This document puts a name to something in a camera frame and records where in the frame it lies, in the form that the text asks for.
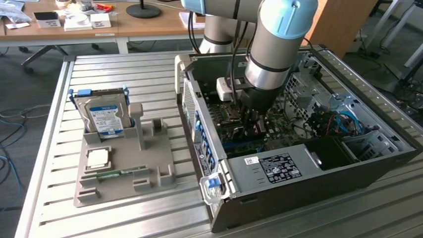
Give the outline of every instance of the hard drive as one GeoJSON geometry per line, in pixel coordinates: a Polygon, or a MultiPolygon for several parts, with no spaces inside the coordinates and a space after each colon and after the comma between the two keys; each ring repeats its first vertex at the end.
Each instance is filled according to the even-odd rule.
{"type": "Polygon", "coordinates": [[[120,136],[124,128],[132,126],[129,117],[129,91],[125,87],[106,90],[78,90],[69,99],[84,121],[85,132],[97,132],[101,139],[120,136]]]}

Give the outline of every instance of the power supply label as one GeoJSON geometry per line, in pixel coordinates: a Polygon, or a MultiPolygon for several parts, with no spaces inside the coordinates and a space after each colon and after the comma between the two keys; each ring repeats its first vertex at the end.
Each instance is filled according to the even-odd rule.
{"type": "Polygon", "coordinates": [[[277,183],[301,176],[288,153],[259,159],[259,161],[271,183],[277,183]]]}

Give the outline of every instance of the light blue robot joint cap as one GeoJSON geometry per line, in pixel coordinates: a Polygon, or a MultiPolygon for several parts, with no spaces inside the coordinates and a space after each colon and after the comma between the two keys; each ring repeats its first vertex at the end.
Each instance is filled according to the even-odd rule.
{"type": "Polygon", "coordinates": [[[184,9],[200,14],[205,14],[204,0],[181,0],[184,9]]]}
{"type": "Polygon", "coordinates": [[[260,20],[268,32],[292,40],[308,32],[316,9],[317,0],[264,0],[260,20]]]}

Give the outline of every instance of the barcode label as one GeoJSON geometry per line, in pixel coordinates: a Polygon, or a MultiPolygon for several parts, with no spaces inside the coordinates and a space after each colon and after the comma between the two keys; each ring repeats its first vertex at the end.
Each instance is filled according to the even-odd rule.
{"type": "Polygon", "coordinates": [[[247,165],[256,164],[259,162],[259,157],[255,156],[255,157],[245,158],[244,161],[247,165]]]}

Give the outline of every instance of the green circuit board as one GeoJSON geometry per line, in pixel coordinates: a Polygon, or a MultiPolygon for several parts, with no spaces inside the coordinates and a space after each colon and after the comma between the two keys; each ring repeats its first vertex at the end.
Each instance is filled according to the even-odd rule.
{"type": "Polygon", "coordinates": [[[209,104],[208,109],[228,158],[284,148],[301,138],[277,107],[264,118],[267,133],[244,140],[235,139],[235,133],[243,131],[236,107],[232,104],[209,104]]]}

